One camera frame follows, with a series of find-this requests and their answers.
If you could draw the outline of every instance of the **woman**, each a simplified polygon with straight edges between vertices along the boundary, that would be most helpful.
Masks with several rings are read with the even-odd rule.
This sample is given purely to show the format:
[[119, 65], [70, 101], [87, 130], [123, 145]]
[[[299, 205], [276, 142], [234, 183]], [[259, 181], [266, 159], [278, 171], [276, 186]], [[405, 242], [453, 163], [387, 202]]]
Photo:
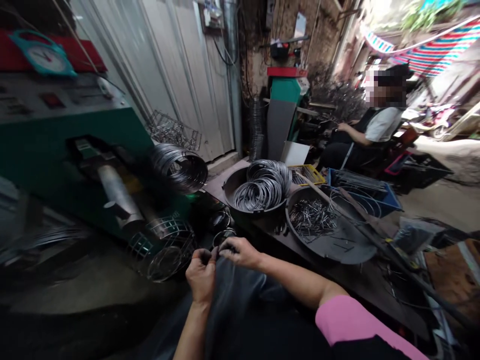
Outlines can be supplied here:
[[[217, 252], [217, 248], [212, 253], [206, 249], [196, 250], [186, 271], [186, 278], [192, 291], [192, 304], [176, 347], [174, 360], [204, 358], [207, 321], [215, 290]], [[289, 346], [297, 347], [300, 353], [301, 348], [309, 346], [310, 343], [322, 343], [326, 339], [327, 349], [322, 353], [313, 354], [313, 359], [427, 360], [427, 357], [418, 349], [382, 324], [338, 284], [300, 266], [260, 253], [245, 238], [229, 237], [220, 246], [219, 254], [237, 266], [264, 273], [278, 281], [300, 303], [316, 311], [315, 323], [321, 331], [321, 333], [315, 333], [317, 340], [302, 343], [300, 339], [295, 342], [292, 339], [295, 338], [295, 331], [299, 328], [287, 326], [287, 331], [283, 328], [279, 338], [272, 340], [268, 335], [271, 331], [275, 331], [279, 323], [275, 323], [275, 320], [270, 318], [267, 321], [270, 327], [264, 331], [258, 331], [251, 326], [249, 331], [254, 335], [247, 341], [243, 340], [240, 331], [235, 330], [235, 339], [240, 342], [240, 347], [236, 347], [235, 351], [224, 358], [246, 359], [245, 354], [248, 354], [248, 358], [253, 359], [260, 353], [262, 355], [257, 358], [263, 359], [265, 354], [268, 356], [271, 353], [262, 352], [259, 344], [280, 348], [288, 341], [293, 342]], [[263, 323], [257, 323], [256, 327], [261, 327]], [[282, 335], [286, 335], [286, 339], [280, 338]], [[286, 357], [282, 356], [284, 353], [281, 352], [280, 356], [275, 355], [274, 358], [285, 359]], [[295, 359], [303, 360], [305, 356], [296, 356]]]
[[407, 106], [406, 81], [412, 75], [408, 64], [376, 71], [366, 87], [366, 102], [370, 108], [361, 120], [338, 125], [321, 154], [317, 170], [340, 169], [352, 144], [346, 168], [355, 170], [377, 158], [402, 122]]

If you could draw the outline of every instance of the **hand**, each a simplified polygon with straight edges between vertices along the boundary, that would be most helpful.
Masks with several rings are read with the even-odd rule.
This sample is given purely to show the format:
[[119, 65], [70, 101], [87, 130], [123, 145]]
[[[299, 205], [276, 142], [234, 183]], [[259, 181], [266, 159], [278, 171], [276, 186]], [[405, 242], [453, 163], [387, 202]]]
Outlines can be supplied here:
[[191, 288], [193, 303], [208, 306], [212, 304], [218, 251], [218, 247], [215, 247], [211, 253], [207, 249], [197, 249], [191, 257], [185, 276]]
[[338, 131], [348, 131], [348, 129], [350, 129], [350, 125], [348, 125], [347, 123], [345, 122], [341, 122], [340, 124], [338, 124]]
[[228, 237], [221, 245], [219, 254], [235, 265], [256, 270], [262, 254], [244, 237]]

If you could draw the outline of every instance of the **brick wall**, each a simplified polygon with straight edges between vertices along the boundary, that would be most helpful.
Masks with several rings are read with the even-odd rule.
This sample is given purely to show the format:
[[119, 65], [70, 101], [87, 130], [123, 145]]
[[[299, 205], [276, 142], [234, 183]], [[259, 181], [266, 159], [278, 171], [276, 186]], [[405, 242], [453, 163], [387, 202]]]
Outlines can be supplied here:
[[[276, 0], [273, 14], [273, 25], [270, 33], [262, 37], [261, 18], [263, 17], [261, 1], [243, 0], [240, 9], [240, 17], [245, 19], [245, 30], [243, 22], [239, 21], [240, 48], [244, 49], [244, 38], [246, 38], [246, 54], [241, 53], [242, 90], [246, 98], [252, 94], [258, 94], [262, 86], [267, 85], [267, 66], [277, 65], [270, 59], [270, 50], [259, 48], [261, 44], [270, 43], [272, 38], [282, 40], [294, 36], [297, 13], [300, 12], [306, 17], [306, 31], [311, 39], [304, 41], [301, 45], [297, 43], [291, 46], [301, 46], [301, 59], [305, 61], [308, 56], [308, 65], [319, 62], [330, 64], [333, 60], [340, 33], [346, 19], [339, 19], [340, 10], [334, 0], [321, 0], [320, 8], [317, 9], [320, 0]], [[353, 0], [347, 0], [344, 10], [351, 7]]]

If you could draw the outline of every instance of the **blue plastic basket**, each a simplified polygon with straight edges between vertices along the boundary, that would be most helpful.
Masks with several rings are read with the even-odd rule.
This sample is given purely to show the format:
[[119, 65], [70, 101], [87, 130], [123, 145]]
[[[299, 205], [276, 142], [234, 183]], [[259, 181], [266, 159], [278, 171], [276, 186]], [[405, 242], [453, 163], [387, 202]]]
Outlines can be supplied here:
[[[335, 174], [337, 170], [329, 168], [328, 169], [328, 174], [326, 176], [326, 183], [328, 184], [329, 187], [332, 189], [337, 189], [336, 187], [332, 186], [332, 177]], [[384, 216], [390, 214], [393, 211], [403, 211], [402, 204], [400, 204], [400, 201], [398, 200], [397, 196], [395, 195], [394, 191], [392, 190], [392, 187], [387, 183], [382, 181], [382, 183], [385, 185], [385, 189], [387, 190], [385, 197], [382, 200], [377, 200], [373, 199], [371, 197], [366, 197], [363, 195], [359, 195], [357, 193], [354, 193], [352, 191], [348, 191], [348, 193], [357, 200], [359, 203], [369, 203], [371, 204], [373, 210], [367, 206], [364, 206], [365, 210], [368, 212], [369, 215], [383, 218]], [[380, 208], [381, 214], [378, 213], [372, 213], [375, 212], [375, 209]]]

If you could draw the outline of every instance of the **workbench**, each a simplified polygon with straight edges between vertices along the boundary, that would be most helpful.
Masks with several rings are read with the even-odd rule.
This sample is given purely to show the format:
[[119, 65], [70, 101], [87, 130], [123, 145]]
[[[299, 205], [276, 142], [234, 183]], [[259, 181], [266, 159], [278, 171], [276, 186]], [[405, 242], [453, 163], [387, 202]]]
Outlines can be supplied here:
[[[220, 175], [209, 181], [203, 190], [226, 204], [222, 185], [225, 180], [236, 170], [248, 167], [247, 161], [241, 160], [228, 168]], [[292, 185], [290, 191], [294, 191], [297, 185]], [[275, 227], [278, 221], [285, 215], [276, 215], [276, 218], [263, 217], [252, 220], [248, 216], [231, 211], [237, 226], [245, 230], [251, 237], [262, 239], [262, 251], [268, 253], [269, 249], [283, 249], [284, 259], [297, 265], [306, 267], [342, 286], [349, 294], [357, 298], [366, 308], [380, 310], [410, 329], [414, 334], [429, 341], [429, 329], [426, 321], [411, 307], [401, 304], [392, 295], [391, 284], [384, 278], [378, 261], [374, 258], [361, 265], [345, 265], [328, 258], [321, 257], [311, 252], [291, 231], [286, 235], [276, 234]], [[383, 229], [393, 236], [397, 227], [393, 224], [383, 224]], [[278, 251], [271, 254], [279, 257]]]

